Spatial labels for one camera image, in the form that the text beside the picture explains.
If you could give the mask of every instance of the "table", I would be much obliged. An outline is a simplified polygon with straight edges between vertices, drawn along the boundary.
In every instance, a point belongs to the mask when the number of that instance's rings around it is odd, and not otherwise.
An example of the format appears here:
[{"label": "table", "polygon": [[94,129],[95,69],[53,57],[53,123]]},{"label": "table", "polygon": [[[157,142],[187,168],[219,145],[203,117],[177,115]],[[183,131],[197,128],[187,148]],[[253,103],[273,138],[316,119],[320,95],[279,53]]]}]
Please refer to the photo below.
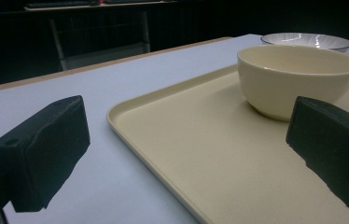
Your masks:
[{"label": "table", "polygon": [[0,86],[0,136],[45,105],[78,94],[91,133],[91,146],[48,209],[16,214],[9,203],[8,221],[198,223],[113,133],[105,114],[135,96],[235,64],[237,51],[260,45],[259,38],[224,38]]}]

